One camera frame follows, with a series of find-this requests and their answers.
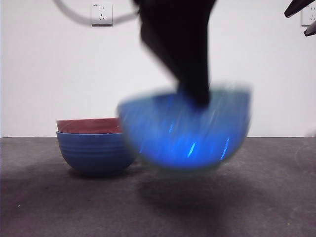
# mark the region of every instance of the ribbed bowl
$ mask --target ribbed bowl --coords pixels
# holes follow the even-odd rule
[[[135,160],[122,140],[122,134],[71,134],[57,132],[65,161],[88,176],[103,176],[129,167]]]

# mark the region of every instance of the stacked bowls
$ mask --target stacked bowls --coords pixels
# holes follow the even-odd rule
[[[118,118],[58,120],[57,127],[63,158],[84,175],[117,173],[135,160],[124,146]]]

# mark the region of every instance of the red bowl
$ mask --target red bowl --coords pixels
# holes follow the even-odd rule
[[[57,120],[59,132],[81,134],[122,133],[118,118]]]

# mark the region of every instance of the bowl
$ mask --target bowl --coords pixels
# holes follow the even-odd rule
[[[118,118],[58,120],[59,132],[77,134],[121,133]]]
[[[250,122],[248,87],[213,86],[207,108],[186,95],[162,93],[120,103],[124,140],[154,167],[197,171],[219,167],[242,145]]]
[[[135,160],[124,146],[121,133],[75,134],[57,132],[61,154],[75,170],[87,176],[120,172]]]

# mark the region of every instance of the black object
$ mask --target black object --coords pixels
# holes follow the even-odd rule
[[[304,34],[305,36],[316,35],[316,21],[307,27],[307,29],[304,31]]]
[[[210,102],[207,35],[216,0],[134,0],[141,38],[179,81],[197,106]]]
[[[293,0],[285,11],[286,17],[291,17],[295,15],[297,12],[302,10],[307,5],[311,4],[315,0]]]

